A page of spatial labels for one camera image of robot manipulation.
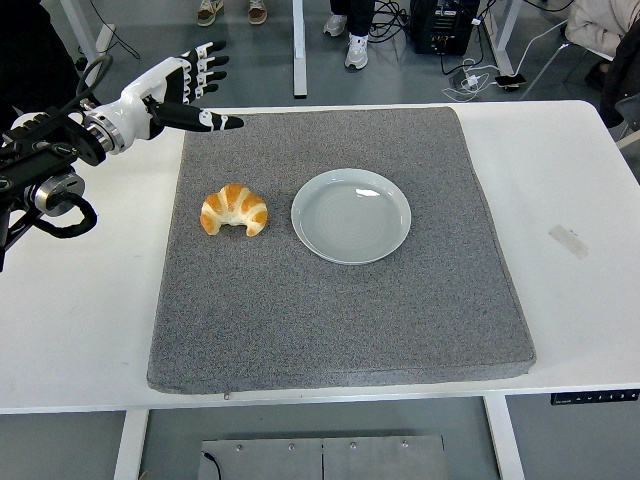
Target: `black electronic device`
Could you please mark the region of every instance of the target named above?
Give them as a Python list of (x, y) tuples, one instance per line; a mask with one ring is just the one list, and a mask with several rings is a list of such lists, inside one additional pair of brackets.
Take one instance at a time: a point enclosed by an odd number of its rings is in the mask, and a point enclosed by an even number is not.
[(479, 24), (480, 0), (411, 0), (409, 31), (415, 52), (464, 55)]
[(496, 83), (499, 87), (517, 87), (523, 83), (527, 83), (521, 73), (516, 75), (500, 75), (496, 77)]

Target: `metal plate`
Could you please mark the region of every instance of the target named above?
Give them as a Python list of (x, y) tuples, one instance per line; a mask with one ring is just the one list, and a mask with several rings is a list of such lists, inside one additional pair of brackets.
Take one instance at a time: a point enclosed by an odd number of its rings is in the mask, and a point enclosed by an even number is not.
[(198, 480), (447, 480), (440, 436), (205, 441)]
[[(224, 480), (322, 480), (322, 439), (218, 440), (202, 443)], [(198, 480), (218, 480), (213, 461), (202, 456)]]
[(324, 480), (446, 480), (440, 436), (323, 440)]

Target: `tape strip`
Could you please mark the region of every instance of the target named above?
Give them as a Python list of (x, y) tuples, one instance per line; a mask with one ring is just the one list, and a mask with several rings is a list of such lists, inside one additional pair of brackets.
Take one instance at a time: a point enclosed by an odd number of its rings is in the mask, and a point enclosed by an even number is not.
[(557, 225), (549, 230), (549, 235), (580, 259), (589, 254), (589, 248), (578, 239), (577, 235), (562, 225)]

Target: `plate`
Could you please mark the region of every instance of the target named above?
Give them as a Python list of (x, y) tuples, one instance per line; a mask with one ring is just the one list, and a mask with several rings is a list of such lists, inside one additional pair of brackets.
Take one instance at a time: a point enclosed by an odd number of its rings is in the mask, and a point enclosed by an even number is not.
[(291, 221), (315, 254), (360, 265), (386, 257), (404, 242), (411, 209), (402, 191), (383, 176), (344, 168), (305, 183), (293, 200)]

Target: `beige shoe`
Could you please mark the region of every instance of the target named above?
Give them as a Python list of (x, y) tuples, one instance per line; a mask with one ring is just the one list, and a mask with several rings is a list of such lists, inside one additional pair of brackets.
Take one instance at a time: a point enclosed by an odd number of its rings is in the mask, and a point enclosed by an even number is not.
[(202, 0), (198, 9), (198, 25), (208, 27), (216, 20), (216, 13), (222, 8), (222, 0)]
[(249, 0), (249, 23), (262, 25), (267, 20), (267, 7), (263, 0)]

